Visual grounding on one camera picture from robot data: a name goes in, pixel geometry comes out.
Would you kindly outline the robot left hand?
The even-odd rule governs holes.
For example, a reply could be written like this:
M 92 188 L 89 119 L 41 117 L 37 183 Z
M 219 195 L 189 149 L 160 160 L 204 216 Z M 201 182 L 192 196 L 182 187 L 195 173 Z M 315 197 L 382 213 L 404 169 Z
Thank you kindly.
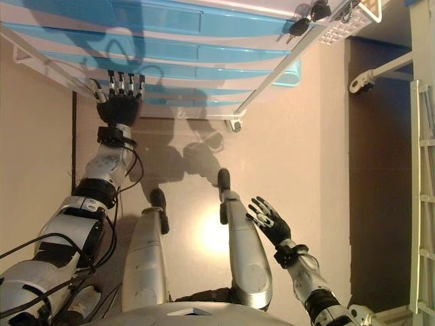
M 88 87 L 97 102 L 100 118 L 109 126 L 131 127 L 139 118 L 145 95 L 145 77 L 133 73 L 108 70 L 108 89 L 95 78 L 88 79 Z

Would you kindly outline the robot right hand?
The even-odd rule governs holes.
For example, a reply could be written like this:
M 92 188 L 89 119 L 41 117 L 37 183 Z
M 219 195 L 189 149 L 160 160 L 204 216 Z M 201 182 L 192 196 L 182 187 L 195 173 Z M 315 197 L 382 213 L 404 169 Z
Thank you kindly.
M 251 211 L 246 218 L 251 220 L 276 247 L 291 238 L 290 227 L 279 213 L 262 197 L 256 196 L 248 204 Z

